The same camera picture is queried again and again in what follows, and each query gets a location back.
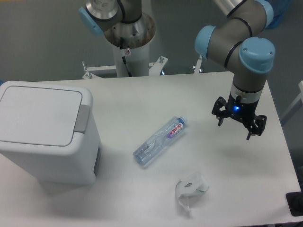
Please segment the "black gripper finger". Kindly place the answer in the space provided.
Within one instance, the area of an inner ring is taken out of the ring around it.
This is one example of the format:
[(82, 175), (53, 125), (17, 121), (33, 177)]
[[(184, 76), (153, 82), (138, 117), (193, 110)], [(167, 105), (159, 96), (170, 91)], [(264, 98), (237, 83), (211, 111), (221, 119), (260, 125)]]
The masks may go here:
[(267, 117), (265, 115), (254, 115), (252, 118), (249, 118), (244, 126), (248, 130), (248, 135), (246, 140), (249, 140), (251, 136), (261, 136), (267, 122)]
[(218, 97), (218, 99), (215, 101), (215, 104), (212, 109), (212, 115), (215, 115), (218, 120), (218, 126), (221, 126), (224, 119), (228, 117), (228, 111), (226, 110), (226, 107), (228, 106), (228, 103), (223, 97)]

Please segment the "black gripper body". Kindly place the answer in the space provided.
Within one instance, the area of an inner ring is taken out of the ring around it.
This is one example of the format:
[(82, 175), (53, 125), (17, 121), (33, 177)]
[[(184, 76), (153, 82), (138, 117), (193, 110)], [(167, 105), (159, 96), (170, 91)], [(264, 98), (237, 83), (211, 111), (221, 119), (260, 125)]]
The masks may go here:
[(253, 103), (237, 102), (231, 94), (227, 106), (225, 107), (225, 118), (232, 118), (238, 122), (250, 123), (256, 120), (255, 110), (257, 108), (258, 101)]

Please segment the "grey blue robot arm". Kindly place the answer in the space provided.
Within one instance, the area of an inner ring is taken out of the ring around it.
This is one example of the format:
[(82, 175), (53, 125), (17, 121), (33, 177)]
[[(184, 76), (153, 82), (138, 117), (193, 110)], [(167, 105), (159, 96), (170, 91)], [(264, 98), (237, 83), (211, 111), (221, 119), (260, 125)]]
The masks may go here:
[[(241, 122), (248, 135), (261, 135), (267, 118), (256, 115), (267, 75), (273, 67), (274, 45), (261, 33), (273, 20), (274, 11), (265, 0), (218, 0), (228, 18), (220, 27), (203, 27), (195, 39), (195, 51), (234, 74), (227, 100), (218, 98), (212, 114)], [(140, 0), (89, 0), (79, 16), (94, 35), (112, 45), (119, 77), (151, 75), (149, 45), (155, 35), (153, 19), (143, 13)]]

